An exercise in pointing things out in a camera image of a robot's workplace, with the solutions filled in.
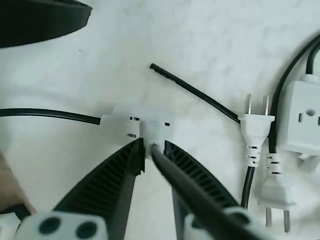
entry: power cord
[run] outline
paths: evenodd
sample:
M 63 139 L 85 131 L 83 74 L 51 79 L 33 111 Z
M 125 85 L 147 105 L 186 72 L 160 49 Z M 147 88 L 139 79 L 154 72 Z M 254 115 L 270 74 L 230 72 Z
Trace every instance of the power cord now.
M 94 116 L 87 116 L 78 113 L 57 111 L 50 109 L 39 109 L 39 108 L 7 108 L 0 109 L 0 117 L 9 116 L 40 116 L 50 117 L 58 119 L 68 119 L 88 124 L 100 125 L 101 118 Z

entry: wire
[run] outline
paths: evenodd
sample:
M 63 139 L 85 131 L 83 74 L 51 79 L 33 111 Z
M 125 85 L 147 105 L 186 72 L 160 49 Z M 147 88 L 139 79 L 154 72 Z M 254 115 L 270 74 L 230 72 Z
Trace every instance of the wire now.
M 9 116 L 40 116 L 50 117 L 58 119 L 68 119 L 88 124 L 100 125 L 101 118 L 94 116 L 87 116 L 66 111 L 57 111 L 50 109 L 39 109 L 39 108 L 7 108 L 0 109 L 0 117 Z
M 242 197 L 241 197 L 241 207 L 248 209 L 248 203 L 249 203 L 249 195 L 250 195 L 250 189 L 252 185 L 252 180 L 254 178 L 255 174 L 255 167 L 248 166 L 246 170 L 243 190 L 242 190 Z
M 280 98 L 281 90 L 286 82 L 287 77 L 289 76 L 290 72 L 294 68 L 294 66 L 297 64 L 297 62 L 302 58 L 302 56 L 317 42 L 320 41 L 320 34 L 318 34 L 316 37 L 314 37 L 307 45 L 304 46 L 304 48 L 295 56 L 295 58 L 292 60 L 292 62 L 289 64 L 289 66 L 286 68 L 284 73 L 282 74 L 278 85 L 276 86 L 276 89 L 274 91 L 272 105 L 270 114 L 275 116 L 275 121 L 271 124 L 270 133 L 269 133 L 269 153 L 275 154 L 277 153 L 277 112 L 278 112 L 278 103 Z
M 207 102 L 220 112 L 222 112 L 224 115 L 228 116 L 238 124 L 240 123 L 240 120 L 238 119 L 238 115 L 235 114 L 233 111 L 229 110 L 225 106 L 223 106 L 221 103 L 217 102 L 216 100 L 212 99 L 208 95 L 204 94 L 203 92 L 199 91 L 198 89 L 194 88 L 190 84 L 186 83 L 179 77 L 173 75 L 172 73 L 164 70 L 163 68 L 159 67 L 158 65 L 152 63 L 150 65 L 150 69 L 154 70 L 156 73 L 160 74 L 161 76 L 174 81 L 176 84 L 178 84 L 180 87 L 184 88 L 185 90 L 189 91 L 193 95 L 196 95 L 198 98 L 202 99 L 203 101 Z
M 306 61 L 306 69 L 305 69 L 306 74 L 314 74 L 314 61 L 319 50 L 320 50 L 320 41 L 314 45 L 314 47 L 312 48 L 309 54 L 308 60 Z

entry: metal prong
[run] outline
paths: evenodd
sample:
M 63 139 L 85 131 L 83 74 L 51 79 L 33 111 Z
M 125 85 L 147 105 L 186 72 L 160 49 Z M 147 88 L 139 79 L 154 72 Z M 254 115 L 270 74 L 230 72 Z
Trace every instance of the metal prong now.
M 283 211 L 283 213 L 284 213 L 284 231 L 286 233 L 288 233 L 288 232 L 290 232 L 290 228 L 291 228 L 291 226 L 290 226 L 290 211 L 285 210 L 285 211 Z
M 263 114 L 264 115 L 269 115 L 269 105 L 270 105 L 270 97 L 269 96 L 264 96 L 263 97 Z
M 265 226 L 267 228 L 270 228 L 272 225 L 272 212 L 271 212 L 271 207 L 266 207 L 265 208 Z
M 251 106 L 252 106 L 252 104 L 251 104 L 251 97 L 252 97 L 251 94 L 248 94 L 248 95 L 246 96 L 246 110 L 245 110 L 245 113 L 246 113 L 246 114 L 251 114 Z

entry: white table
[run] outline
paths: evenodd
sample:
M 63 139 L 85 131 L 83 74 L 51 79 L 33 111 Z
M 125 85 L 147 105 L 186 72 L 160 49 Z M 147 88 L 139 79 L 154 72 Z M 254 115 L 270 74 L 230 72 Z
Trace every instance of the white table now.
M 320 28 L 318 0 L 87 0 L 84 29 L 42 43 L 0 50 L 0 107 L 48 108 L 101 116 L 118 103 L 157 106 L 176 114 L 173 143 L 186 150 L 239 201 L 246 173 L 239 126 L 212 106 L 149 70 L 154 62 L 237 114 L 252 93 L 256 111 L 272 95 L 296 50 Z M 305 70 L 301 64 L 298 79 Z M 0 119 L 0 149 L 37 210 L 50 210 L 120 146 L 99 127 L 44 117 Z M 273 212 L 277 239 L 320 237 L 319 173 L 298 170 L 281 152 L 298 205 L 291 233 Z M 256 171 L 249 212 L 257 205 Z M 126 239 L 175 239 L 171 189 L 152 162 L 136 179 Z

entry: white electrical plug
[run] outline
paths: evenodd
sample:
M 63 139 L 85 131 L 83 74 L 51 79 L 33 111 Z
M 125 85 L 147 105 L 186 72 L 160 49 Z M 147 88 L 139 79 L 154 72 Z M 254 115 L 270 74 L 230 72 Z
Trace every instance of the white electrical plug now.
M 277 153 L 270 153 L 266 157 L 268 173 L 261 187 L 258 204 L 265 207 L 266 226 L 272 225 L 272 209 L 284 212 L 284 231 L 290 231 L 290 208 L 293 202 L 291 188 L 282 174 L 281 162 Z
M 241 133 L 246 142 L 248 167 L 259 165 L 262 145 L 270 132 L 275 116 L 269 115 L 269 96 L 263 98 L 263 114 L 252 114 L 252 96 L 248 95 L 246 114 L 239 117 Z
M 301 81 L 288 85 L 280 104 L 277 147 L 303 154 L 301 159 L 305 163 L 302 168 L 308 171 L 315 170 L 319 161 L 314 161 L 314 157 L 320 156 L 319 93 L 319 78 L 306 74 Z

